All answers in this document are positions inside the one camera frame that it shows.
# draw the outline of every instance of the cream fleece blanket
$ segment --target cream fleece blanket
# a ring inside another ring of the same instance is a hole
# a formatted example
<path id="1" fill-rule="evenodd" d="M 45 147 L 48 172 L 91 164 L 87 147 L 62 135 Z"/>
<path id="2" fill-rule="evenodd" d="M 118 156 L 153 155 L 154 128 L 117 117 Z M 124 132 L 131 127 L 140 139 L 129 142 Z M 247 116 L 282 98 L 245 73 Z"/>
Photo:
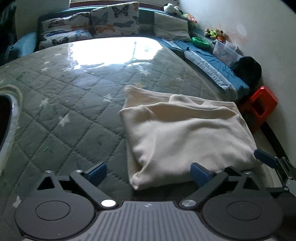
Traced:
<path id="1" fill-rule="evenodd" d="M 197 162 L 215 171 L 260 165 L 254 138 L 235 103 L 125 87 L 119 112 L 128 175 L 135 190 L 190 181 Z"/>

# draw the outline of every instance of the silver screw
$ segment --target silver screw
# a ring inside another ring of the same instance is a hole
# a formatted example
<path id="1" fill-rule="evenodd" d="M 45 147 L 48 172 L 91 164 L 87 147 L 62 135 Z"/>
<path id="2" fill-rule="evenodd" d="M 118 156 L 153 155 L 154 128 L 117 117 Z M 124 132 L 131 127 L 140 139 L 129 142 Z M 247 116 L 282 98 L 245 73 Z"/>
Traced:
<path id="1" fill-rule="evenodd" d="M 187 200 L 184 200 L 182 201 L 181 203 L 184 207 L 193 207 L 196 205 L 196 202 L 194 200 L 191 200 L 191 199 L 187 199 Z"/>
<path id="2" fill-rule="evenodd" d="M 106 199 L 101 202 L 101 205 L 104 207 L 113 207 L 116 205 L 116 202 L 111 199 Z"/>

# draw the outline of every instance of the red plastic stool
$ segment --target red plastic stool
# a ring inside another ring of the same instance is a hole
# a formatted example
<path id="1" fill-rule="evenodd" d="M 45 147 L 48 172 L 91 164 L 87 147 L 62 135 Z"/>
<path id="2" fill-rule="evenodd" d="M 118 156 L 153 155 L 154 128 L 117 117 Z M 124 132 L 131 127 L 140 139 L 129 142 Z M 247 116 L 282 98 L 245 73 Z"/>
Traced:
<path id="1" fill-rule="evenodd" d="M 239 111 L 246 120 L 252 134 L 267 120 L 278 103 L 277 97 L 266 86 L 261 86 L 245 103 L 239 106 Z"/>

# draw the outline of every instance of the stuffed animal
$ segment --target stuffed animal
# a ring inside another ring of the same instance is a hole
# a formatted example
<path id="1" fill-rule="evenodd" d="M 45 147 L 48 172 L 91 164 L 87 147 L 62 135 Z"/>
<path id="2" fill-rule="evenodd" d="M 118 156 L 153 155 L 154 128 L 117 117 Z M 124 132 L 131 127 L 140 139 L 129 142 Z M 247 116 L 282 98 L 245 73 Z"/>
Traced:
<path id="1" fill-rule="evenodd" d="M 197 21 L 195 19 L 195 17 L 193 17 L 191 14 L 189 13 L 183 13 L 182 17 L 187 18 L 188 21 L 190 21 L 193 24 L 196 24 Z"/>
<path id="2" fill-rule="evenodd" d="M 226 32 L 219 29 L 210 30 L 209 28 L 206 28 L 205 36 L 209 36 L 212 40 L 218 39 L 220 42 L 225 42 Z"/>
<path id="3" fill-rule="evenodd" d="M 165 12 L 170 13 L 174 16 L 182 16 L 183 12 L 179 9 L 178 6 L 172 5 L 171 3 L 167 3 L 163 6 Z"/>

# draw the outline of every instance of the gray mattress cover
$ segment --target gray mattress cover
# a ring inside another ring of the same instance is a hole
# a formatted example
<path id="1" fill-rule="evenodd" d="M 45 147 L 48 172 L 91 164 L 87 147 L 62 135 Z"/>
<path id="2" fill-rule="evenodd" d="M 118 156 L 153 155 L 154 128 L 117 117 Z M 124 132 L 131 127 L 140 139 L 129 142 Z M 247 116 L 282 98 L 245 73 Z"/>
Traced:
<path id="1" fill-rule="evenodd" d="M 192 182 L 138 192 L 129 185 L 118 115 L 126 85 L 219 100 L 199 73 L 149 38 L 58 45 L 0 68 L 0 87 L 6 86 L 0 94 L 10 92 L 20 104 L 11 153 L 0 177 L 1 240 L 20 238 L 15 207 L 46 170 L 67 175 L 105 161 L 108 175 L 99 188 L 119 203 L 178 202 L 196 190 Z"/>

